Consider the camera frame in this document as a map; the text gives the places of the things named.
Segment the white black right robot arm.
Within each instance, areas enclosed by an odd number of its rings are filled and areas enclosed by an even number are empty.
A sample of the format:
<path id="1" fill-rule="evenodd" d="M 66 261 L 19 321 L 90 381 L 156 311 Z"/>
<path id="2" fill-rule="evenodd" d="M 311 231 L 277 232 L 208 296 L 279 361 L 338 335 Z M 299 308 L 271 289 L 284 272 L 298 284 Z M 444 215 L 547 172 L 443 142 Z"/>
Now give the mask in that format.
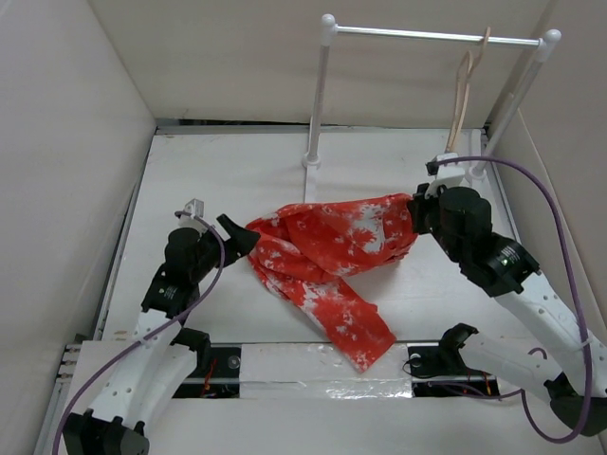
<path id="1" fill-rule="evenodd" d="M 542 344 L 532 357 L 458 323 L 439 341 L 438 361 L 449 373 L 466 367 L 501 376 L 547 403 L 581 435 L 606 429 L 606 346 L 559 298 L 537 261 L 515 240 L 493 231 L 491 205 L 476 190 L 418 186 L 408 203 L 413 230 L 430 234 L 461 274 L 509 311 Z"/>

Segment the orange white tie-dye trousers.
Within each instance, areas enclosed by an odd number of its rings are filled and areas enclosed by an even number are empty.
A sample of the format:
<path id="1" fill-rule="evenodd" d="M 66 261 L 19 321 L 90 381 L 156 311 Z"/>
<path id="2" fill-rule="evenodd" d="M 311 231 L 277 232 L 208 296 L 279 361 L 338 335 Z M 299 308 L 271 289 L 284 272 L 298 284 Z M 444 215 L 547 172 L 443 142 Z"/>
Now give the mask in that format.
<path id="1" fill-rule="evenodd" d="M 291 302 L 364 373 L 395 343 L 377 306 L 347 278 L 393 264 L 417 236 L 412 197 L 395 193 L 345 202 L 283 206 L 248 223 L 260 240 L 248 261 L 273 295 Z"/>

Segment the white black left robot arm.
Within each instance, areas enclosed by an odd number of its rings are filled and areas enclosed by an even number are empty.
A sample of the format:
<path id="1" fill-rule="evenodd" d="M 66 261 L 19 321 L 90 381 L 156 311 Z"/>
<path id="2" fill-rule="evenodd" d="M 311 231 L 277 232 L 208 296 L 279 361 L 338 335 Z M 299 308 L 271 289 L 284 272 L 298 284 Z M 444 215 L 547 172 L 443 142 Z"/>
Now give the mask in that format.
<path id="1" fill-rule="evenodd" d="M 199 215 L 176 213 L 179 228 L 167 238 L 164 260 L 140 305 L 128 347 L 101 366 L 65 407 L 52 453 L 147 454 L 149 430 L 189 376 L 212 371 L 208 334 L 189 329 L 190 313 L 211 293 L 224 269 L 246 257 L 259 233 L 218 217 L 222 238 Z"/>

